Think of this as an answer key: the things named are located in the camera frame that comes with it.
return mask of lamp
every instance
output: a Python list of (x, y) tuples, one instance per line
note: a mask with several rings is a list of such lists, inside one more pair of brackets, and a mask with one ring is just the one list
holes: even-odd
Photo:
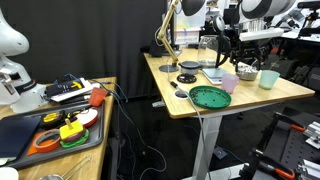
[(179, 68), (177, 66), (178, 64), (178, 57), (175, 55), (172, 47), (170, 46), (165, 34), (166, 30), (168, 29), (170, 19), (172, 18), (172, 15), (174, 13), (174, 10), (176, 6), (178, 5), (179, 1), (181, 1), (181, 7), (186, 16), (192, 16), (196, 14), (201, 7), (203, 6), (205, 0), (172, 0), (169, 10), (163, 20), (163, 23), (161, 25), (160, 31), (158, 33), (157, 39), (162, 41), (164, 47), (168, 51), (169, 55), (172, 58), (172, 64), (171, 65), (163, 65), (160, 66), (160, 71), (162, 72), (175, 72), (178, 71)]

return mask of green plate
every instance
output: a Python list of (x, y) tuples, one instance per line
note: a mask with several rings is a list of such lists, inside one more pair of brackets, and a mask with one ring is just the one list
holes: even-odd
[(193, 103), (205, 109), (222, 109), (231, 103), (231, 96), (212, 86), (196, 86), (189, 91)]

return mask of black backdrop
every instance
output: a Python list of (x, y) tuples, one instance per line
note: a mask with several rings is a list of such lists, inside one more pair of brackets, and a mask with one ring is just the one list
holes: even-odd
[(38, 82), (116, 76), (129, 97), (155, 90), (140, 47), (160, 27), (165, 0), (0, 0), (0, 8), (30, 43), (9, 59)]

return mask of wooden desk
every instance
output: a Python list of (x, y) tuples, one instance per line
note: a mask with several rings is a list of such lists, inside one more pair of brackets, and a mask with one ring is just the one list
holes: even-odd
[[(178, 57), (179, 61), (182, 62), (185, 60), (196, 60), (197, 53), (198, 51), (196, 49), (183, 49), (181, 55)], [(189, 101), (174, 97), (174, 92), (176, 89), (170, 85), (169, 81), (176, 82), (181, 89), (186, 91), (189, 91), (191, 88), (199, 85), (213, 86), (210, 81), (200, 71), (198, 74), (196, 74), (197, 81), (195, 83), (180, 83), (176, 80), (177, 76), (181, 74), (180, 71), (167, 74), (159, 70), (159, 67), (166, 64), (168, 59), (168, 63), (171, 63), (171, 58), (154, 58), (149, 54), (144, 54), (144, 56), (149, 68), (151, 69), (163, 101), (166, 104), (166, 108), (169, 111), (170, 117), (173, 119), (179, 119), (196, 116), (196, 111), (191, 106)], [(231, 74), (235, 74), (233, 65), (228, 61), (220, 66), (220, 68), (227, 70)], [(207, 152), (205, 152), (202, 143), (203, 141), (202, 139), (199, 139), (193, 171), (193, 177), (196, 177), (196, 179), (205, 179), (206, 172), (208, 171), (206, 165), (208, 160), (206, 159), (211, 159), (223, 115), (263, 107), (285, 100), (309, 97), (313, 96), (314, 94), (314, 91), (282, 78), (277, 80), (272, 90), (264, 90), (258, 87), (259, 80), (260, 74), (258, 74), (258, 77), (255, 81), (240, 80), (234, 90), (234, 93), (231, 94), (231, 104), (224, 109), (208, 110), (198, 107), (201, 117), (204, 118), (202, 130), (204, 131), (204, 141), (206, 144), (208, 144), (208, 146), (206, 146)]]
[[(115, 77), (111, 78), (100, 78), (96, 79), (100, 82), (116, 82)], [(107, 89), (115, 90), (114, 84), (104, 85)], [(89, 149), (85, 149), (74, 154), (68, 154), (57, 159), (49, 160), (40, 164), (36, 164), (29, 168), (19, 170), (19, 180), (36, 180), (42, 176), (48, 174), (59, 174), (62, 175), (68, 170), (70, 170), (77, 162), (81, 161), (88, 155), (92, 156), (92, 160), (89, 165), (80, 170), (75, 174), (73, 179), (83, 179), (83, 180), (97, 180), (100, 179), (101, 170), (104, 160), (105, 149), (107, 145), (111, 113), (113, 108), (113, 96), (108, 96), (105, 98), (105, 110), (104, 110), (104, 137), (101, 144), (94, 146)], [(57, 103), (49, 103), (48, 105), (42, 106), (41, 109), (57, 106)], [(0, 106), (0, 118), (5, 116), (13, 115), (14, 112), (9, 106)]]

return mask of black tray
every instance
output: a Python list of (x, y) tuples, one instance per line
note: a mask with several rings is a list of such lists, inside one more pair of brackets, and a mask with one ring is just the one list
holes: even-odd
[[(33, 112), (28, 112), (28, 113), (13, 115), (13, 116), (35, 117), (35, 116), (41, 116), (43, 114), (48, 114), (50, 112), (55, 112), (57, 110), (65, 110), (66, 113), (69, 113), (69, 112), (73, 112), (75, 110), (79, 110), (88, 106), (90, 106), (88, 102), (81, 102), (81, 103), (62, 105), (59, 107), (53, 107), (50, 109), (43, 109), (39, 111), (33, 111)], [(21, 169), (27, 166), (36, 165), (37, 163), (47, 161), (49, 159), (57, 158), (66, 154), (77, 152), (77, 151), (87, 149), (100, 144), (103, 140), (103, 133), (104, 133), (104, 106), (105, 106), (105, 103), (103, 102), (101, 106), (97, 107), (98, 120), (88, 128), (90, 135), (84, 144), (76, 146), (74, 148), (70, 148), (70, 149), (64, 149), (63, 147), (60, 146), (59, 148), (50, 152), (36, 153), (30, 156), (27, 156), (26, 154), (31, 145), (31, 142), (30, 142), (27, 148), (24, 150), (24, 152), (20, 155), (20, 157), (18, 157), (14, 161), (6, 163), (4, 166), (13, 167), (15, 169)]]

